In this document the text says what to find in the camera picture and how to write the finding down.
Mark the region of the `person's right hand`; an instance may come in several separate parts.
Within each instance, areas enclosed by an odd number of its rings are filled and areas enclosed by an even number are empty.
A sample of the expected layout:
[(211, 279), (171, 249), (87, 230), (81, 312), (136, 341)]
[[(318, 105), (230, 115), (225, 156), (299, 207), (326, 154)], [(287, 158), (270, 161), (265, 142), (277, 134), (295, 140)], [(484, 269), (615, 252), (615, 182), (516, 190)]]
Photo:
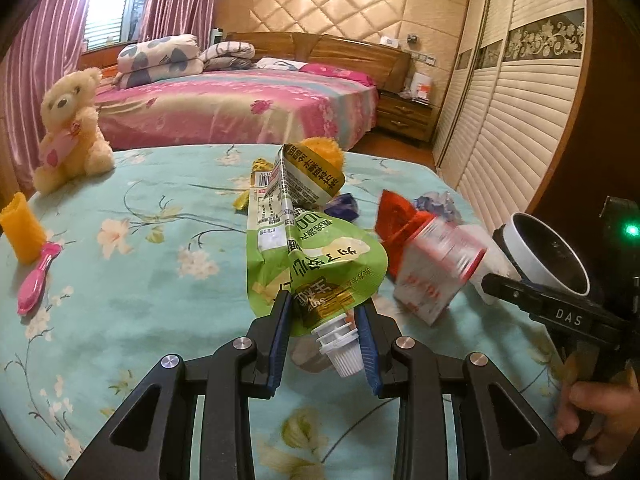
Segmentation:
[(578, 411), (590, 412), (594, 426), (582, 440), (578, 460), (587, 474), (603, 476), (614, 469), (639, 431), (639, 383), (631, 364), (612, 382), (582, 382), (573, 358), (565, 362), (556, 436), (563, 440), (579, 427)]

